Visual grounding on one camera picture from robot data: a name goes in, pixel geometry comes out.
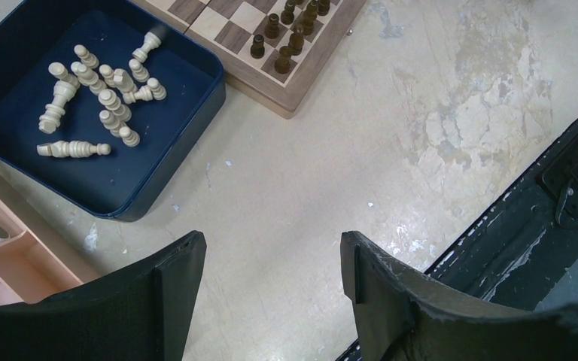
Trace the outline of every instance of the navy blue tray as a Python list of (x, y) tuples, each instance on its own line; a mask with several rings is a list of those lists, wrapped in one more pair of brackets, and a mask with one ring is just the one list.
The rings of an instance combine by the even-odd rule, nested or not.
[[(104, 108), (82, 86), (67, 104), (61, 127), (38, 130), (53, 98), (52, 62), (67, 68), (83, 44), (102, 64), (128, 69), (132, 51), (152, 31), (163, 44), (145, 63), (167, 89), (161, 102), (130, 105), (128, 126), (141, 136), (135, 148), (110, 135), (99, 120)], [(220, 60), (181, 33), (124, 0), (26, 0), (0, 24), (0, 159), (101, 218), (137, 220), (154, 203), (224, 103)], [(54, 159), (38, 144), (108, 143), (110, 156)]]

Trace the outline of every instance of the floor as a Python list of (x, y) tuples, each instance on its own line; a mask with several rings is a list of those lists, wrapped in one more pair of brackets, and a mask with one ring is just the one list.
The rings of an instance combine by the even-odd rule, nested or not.
[(578, 2), (369, 0), (353, 29), (292, 120), (229, 88), (138, 222), (0, 172), (102, 272), (205, 233), (185, 360), (334, 359), (343, 231), (422, 270), (578, 116)]

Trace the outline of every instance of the blue tray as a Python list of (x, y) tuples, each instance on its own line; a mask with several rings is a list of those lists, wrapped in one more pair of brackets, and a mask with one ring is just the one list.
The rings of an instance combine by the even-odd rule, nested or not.
[[(163, 44), (145, 63), (167, 89), (161, 102), (130, 105), (128, 126), (141, 136), (123, 145), (99, 120), (104, 108), (82, 86), (65, 107), (52, 135), (38, 117), (53, 98), (52, 62), (67, 68), (83, 44), (102, 64), (128, 69), (132, 51), (152, 31)], [(124, 0), (58, 2), (26, 0), (0, 24), (0, 159), (85, 211), (101, 218), (137, 220), (154, 203), (224, 103), (220, 60), (181, 33)], [(54, 159), (38, 144), (65, 141), (108, 143), (110, 156)]]

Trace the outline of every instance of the blue container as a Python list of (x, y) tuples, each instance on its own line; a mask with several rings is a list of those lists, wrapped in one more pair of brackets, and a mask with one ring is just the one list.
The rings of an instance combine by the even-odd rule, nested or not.
[[(167, 89), (161, 102), (130, 105), (135, 148), (110, 135), (104, 108), (82, 86), (52, 135), (38, 117), (52, 102), (52, 62), (67, 68), (83, 44), (102, 64), (129, 70), (132, 51), (152, 31), (163, 44), (145, 63)], [(220, 60), (176, 30), (124, 0), (26, 0), (0, 24), (0, 159), (96, 217), (133, 221), (145, 215), (224, 103)], [(59, 140), (108, 143), (110, 156), (54, 159), (38, 144)]]

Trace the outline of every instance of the chessboard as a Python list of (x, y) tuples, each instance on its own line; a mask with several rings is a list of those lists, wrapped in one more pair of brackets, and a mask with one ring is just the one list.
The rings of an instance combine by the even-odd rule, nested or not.
[(184, 32), (215, 53), (227, 71), (227, 82), (285, 118), (291, 118), (339, 42), (351, 28), (366, 0), (331, 0), (326, 16), (318, 16), (314, 32), (305, 36), (290, 71), (274, 69), (280, 47), (287, 45), (302, 21), (309, 0), (296, 5), (294, 22), (280, 22), (280, 36), (265, 37), (265, 55), (254, 59), (254, 35), (264, 35), (270, 14), (281, 15), (286, 0), (135, 0), (154, 16)]

